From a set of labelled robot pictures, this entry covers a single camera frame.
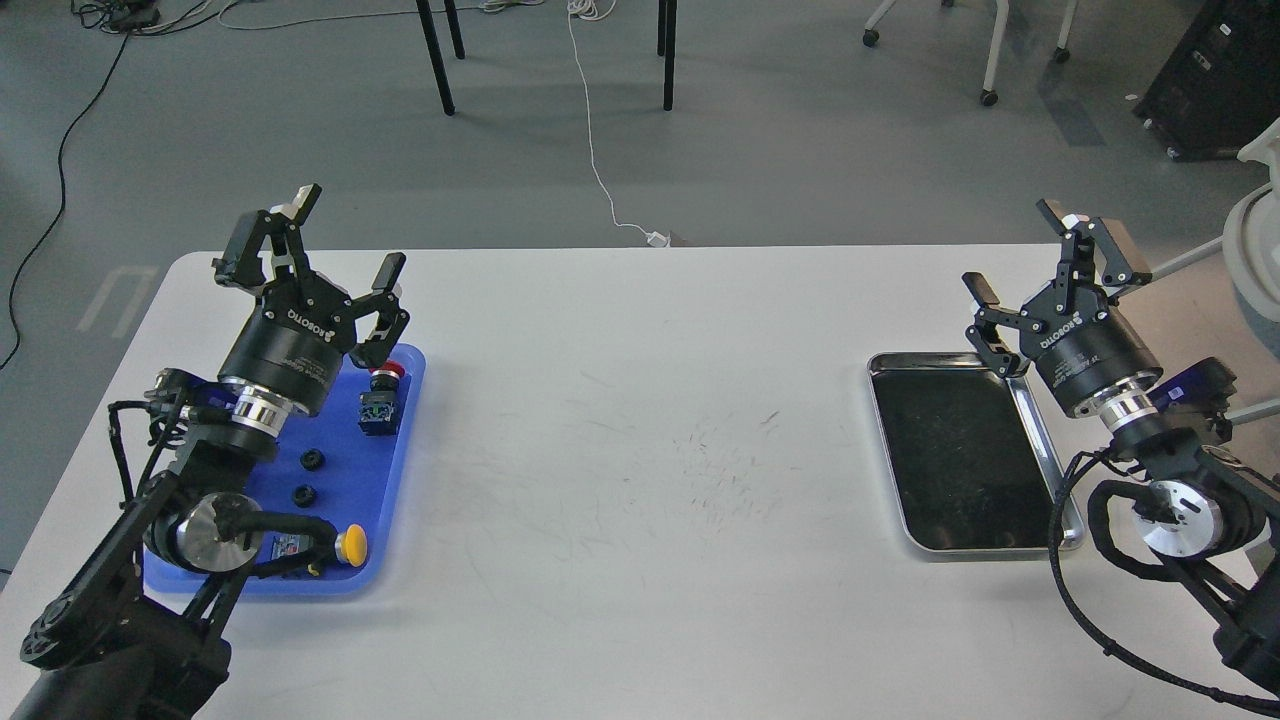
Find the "black Robotiq gripper image left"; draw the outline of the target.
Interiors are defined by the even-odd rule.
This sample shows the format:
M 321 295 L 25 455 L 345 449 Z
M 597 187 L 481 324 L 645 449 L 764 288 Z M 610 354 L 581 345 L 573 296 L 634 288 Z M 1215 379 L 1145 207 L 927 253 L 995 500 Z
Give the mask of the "black Robotiq gripper image left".
M 410 323 L 396 288 L 403 252 L 385 255 L 371 292 L 358 299 L 310 266 L 301 227 L 321 192 L 320 184 L 305 184 L 289 202 L 247 211 L 212 261 L 216 284 L 255 296 L 218 382 L 275 395 L 310 416 L 321 410 L 346 357 L 362 369 L 383 366 Z M 369 315 L 375 327 L 358 341 L 357 322 Z

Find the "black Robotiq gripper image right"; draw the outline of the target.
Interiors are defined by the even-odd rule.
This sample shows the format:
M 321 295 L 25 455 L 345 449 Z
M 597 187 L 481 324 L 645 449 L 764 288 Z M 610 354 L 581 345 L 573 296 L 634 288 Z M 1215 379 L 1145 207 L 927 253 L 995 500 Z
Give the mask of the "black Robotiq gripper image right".
M 1036 206 L 1062 238 L 1055 278 L 1028 300 L 1025 314 L 1001 307 L 982 273 L 963 273 L 977 305 L 966 328 L 977 355 L 1001 378 L 1021 377 L 1028 361 L 1002 342 L 998 328 L 1023 332 L 1021 354 L 1073 418 L 1088 414 L 1084 406 L 1096 395 L 1125 380 L 1142 389 L 1155 387 L 1164 369 L 1115 306 L 1153 281 L 1126 227 L 1116 219 L 1069 213 L 1048 199 Z

